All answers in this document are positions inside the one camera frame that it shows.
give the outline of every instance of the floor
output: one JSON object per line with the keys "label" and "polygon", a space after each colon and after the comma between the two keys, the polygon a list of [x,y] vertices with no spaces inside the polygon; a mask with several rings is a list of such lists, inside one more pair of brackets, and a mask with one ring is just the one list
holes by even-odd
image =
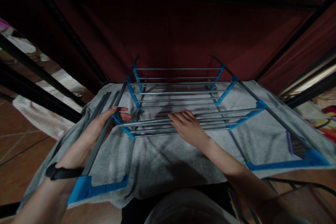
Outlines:
{"label": "floor", "polygon": [[[60,67],[53,61],[40,62],[49,73],[54,73]],[[19,63],[10,65],[13,69],[33,82],[41,79]],[[1,87],[1,92],[15,97],[16,94]],[[83,100],[88,102],[93,95],[87,92]],[[0,100],[0,205],[21,200],[34,173],[39,168],[56,141],[35,128],[18,112],[10,102]],[[316,182],[336,190],[336,170],[296,170],[278,174],[274,177],[283,179]],[[285,193],[292,190],[289,185],[272,182],[277,191]],[[328,203],[336,210],[336,197],[321,192]],[[251,216],[245,207],[245,218],[250,222]],[[112,204],[84,204],[66,211],[62,223],[120,223],[121,211]],[[0,220],[0,223],[10,223],[11,220]]]}

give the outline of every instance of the clothes drying rack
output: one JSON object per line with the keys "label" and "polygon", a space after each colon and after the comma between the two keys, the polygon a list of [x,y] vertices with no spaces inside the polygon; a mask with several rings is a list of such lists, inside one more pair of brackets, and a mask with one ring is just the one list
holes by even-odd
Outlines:
{"label": "clothes drying rack", "polygon": [[[331,164],[318,152],[316,151],[310,143],[304,139],[302,136],[299,136],[291,127],[289,127],[278,115],[276,115],[262,100],[260,100],[243,82],[239,80],[239,78],[234,75],[225,64],[223,64],[217,57],[212,55],[212,57],[220,64],[220,67],[218,68],[137,68],[136,63],[139,58],[139,56],[136,57],[135,61],[132,64],[131,70],[129,74],[126,77],[126,80],[121,88],[120,91],[118,91],[113,100],[112,103],[109,105],[109,107],[112,106],[118,106],[120,103],[120,100],[122,98],[122,95],[127,88],[135,106],[138,109],[136,121],[133,122],[123,122],[120,118],[119,111],[112,115],[108,121],[106,122],[102,133],[100,134],[98,141],[92,151],[92,154],[90,156],[90,159],[88,161],[88,164],[86,165],[82,176],[77,179],[76,185],[72,191],[72,194],[69,198],[68,203],[74,203],[80,200],[88,199],[94,196],[98,196],[107,192],[115,191],[121,188],[124,188],[127,186],[128,182],[128,175],[129,170],[131,166],[131,159],[133,154],[133,147],[135,140],[137,138],[143,138],[143,137],[155,137],[155,136],[163,136],[163,135],[173,135],[178,134],[176,129],[174,127],[163,127],[170,125],[171,119],[170,118],[162,118],[162,119],[153,119],[153,120],[145,120],[145,121],[139,121],[140,118],[140,111],[143,109],[155,109],[155,108],[170,108],[170,107],[188,107],[188,106],[216,106],[218,112],[213,113],[203,113],[203,114],[196,114],[196,118],[201,123],[202,128],[205,131],[217,131],[217,130],[228,130],[233,141],[235,142],[238,150],[240,151],[242,157],[245,160],[245,163],[247,167],[251,171],[257,171],[257,170],[268,170],[268,169],[281,169],[281,168],[302,168],[302,167],[317,167],[317,166],[331,166]],[[169,71],[169,70],[184,70],[184,71],[192,71],[192,70],[218,70],[218,74],[216,76],[210,76],[210,77],[164,77],[164,78],[148,78],[148,77],[139,77],[138,71],[142,70],[153,70],[153,71]],[[231,81],[219,81],[219,78],[221,77],[222,73],[224,71],[227,71],[231,76]],[[136,82],[131,81],[131,74],[134,74]],[[169,80],[179,80],[179,79],[202,79],[203,81],[197,81],[197,82],[147,82],[148,80],[162,80],[162,79],[169,79]],[[216,84],[218,83],[228,83],[229,86],[226,89],[218,90],[216,87]],[[256,106],[253,108],[242,108],[239,110],[230,110],[230,111],[222,111],[219,107],[223,99],[228,95],[228,93],[234,88],[236,84],[241,85],[247,93],[249,93],[255,100],[256,100]],[[139,87],[139,92],[134,91],[134,87]],[[197,90],[197,91],[162,91],[162,92],[146,92],[146,88],[151,89],[157,89],[157,88],[163,88],[163,87],[182,87],[182,86],[205,86],[207,89],[205,90]],[[105,94],[98,106],[96,107],[96,110],[93,113],[93,116],[90,118],[89,121],[93,120],[95,116],[97,116],[104,105],[106,104],[106,101],[108,100],[111,93]],[[146,96],[149,95],[160,95],[160,96],[166,96],[166,95],[190,95],[190,94],[196,94],[196,95],[206,95],[208,97],[203,98],[177,98],[177,99],[159,99],[159,100],[145,100],[143,99]],[[193,103],[195,101],[200,100],[209,100],[212,101],[211,103]],[[191,102],[191,104],[173,104],[173,105],[165,105],[165,106],[143,106],[143,104],[149,104],[151,102],[180,102],[180,101],[187,101]],[[239,125],[243,124],[247,120],[253,118],[257,114],[261,113],[262,111],[266,110],[269,114],[274,117],[275,120],[280,123],[285,130],[291,134],[291,136],[296,139],[303,148],[305,148],[304,155],[305,157],[303,159],[298,159],[294,161],[284,161],[284,162],[277,162],[277,163],[269,163],[269,164],[262,164],[262,165],[255,165],[248,156],[243,152],[241,146],[239,145],[239,142],[237,141],[236,137],[234,136],[232,130],[238,127]],[[227,114],[235,114],[235,113],[245,113],[246,115],[241,116],[225,116]],[[120,182],[110,183],[110,184],[104,184],[99,186],[92,186],[92,176],[89,176],[89,172],[92,168],[92,165],[96,159],[96,156],[98,154],[98,151],[103,143],[104,137],[108,131],[109,125],[111,123],[115,123],[125,134],[128,135],[131,144],[128,152],[128,161],[127,161],[127,169],[126,174],[123,176],[122,180]]]}

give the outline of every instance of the hand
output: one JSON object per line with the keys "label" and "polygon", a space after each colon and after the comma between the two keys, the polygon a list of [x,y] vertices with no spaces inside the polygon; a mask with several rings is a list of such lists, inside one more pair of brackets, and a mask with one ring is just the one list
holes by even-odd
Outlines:
{"label": "hand", "polygon": [[[119,111],[127,111],[128,108],[120,107]],[[70,149],[65,153],[61,160],[56,164],[56,168],[64,167],[68,169],[74,169],[78,167],[84,167],[90,157],[90,154],[95,146],[95,143],[105,126],[108,118],[117,111],[117,107],[112,107],[105,112],[97,116],[86,128],[86,130],[81,134],[76,142],[70,147]],[[130,120],[132,116],[126,113],[120,113],[120,117],[123,121]],[[115,125],[110,125],[109,130],[105,135],[109,135],[111,129]]]}
{"label": "hand", "polygon": [[[125,107],[119,107],[119,111],[127,111],[128,108]],[[105,112],[101,113],[99,116],[97,116],[86,128],[86,130],[81,134],[81,136],[78,138],[77,141],[80,141],[82,143],[92,145],[94,144],[102,129],[105,126],[106,121],[109,119],[111,115],[113,115],[117,111],[117,106],[114,106]],[[130,114],[126,113],[120,113],[120,117],[123,121],[131,120],[132,116]],[[114,127],[114,124],[110,125],[109,130],[107,131],[107,134],[105,137],[109,135],[111,132],[111,129]]]}
{"label": "hand", "polygon": [[191,111],[182,110],[180,113],[168,114],[168,117],[172,120],[171,124],[187,143],[204,151],[211,138],[202,129]]}

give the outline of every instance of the pink striped fabric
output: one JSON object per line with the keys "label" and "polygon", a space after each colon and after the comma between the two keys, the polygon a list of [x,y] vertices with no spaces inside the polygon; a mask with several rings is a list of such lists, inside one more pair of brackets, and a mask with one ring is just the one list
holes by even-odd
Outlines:
{"label": "pink striped fabric", "polygon": [[[53,77],[74,94],[78,96],[83,95],[85,87],[79,84],[64,70],[56,72],[53,74]],[[38,82],[37,85],[77,112],[82,112],[83,108],[81,106],[75,103],[72,99],[64,96],[44,80]],[[73,122],[70,122],[20,95],[15,98],[13,105],[31,122],[31,124],[56,140],[59,140],[74,125]]]}

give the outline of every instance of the black wristband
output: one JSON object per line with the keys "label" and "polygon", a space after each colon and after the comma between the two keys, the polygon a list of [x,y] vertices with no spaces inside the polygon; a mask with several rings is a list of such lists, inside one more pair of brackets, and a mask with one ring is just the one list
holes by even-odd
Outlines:
{"label": "black wristband", "polygon": [[50,178],[50,180],[57,179],[71,179],[75,177],[81,176],[84,168],[76,168],[76,169],[66,169],[66,168],[56,168],[55,165],[57,163],[53,163],[50,165],[46,171],[45,175]]}

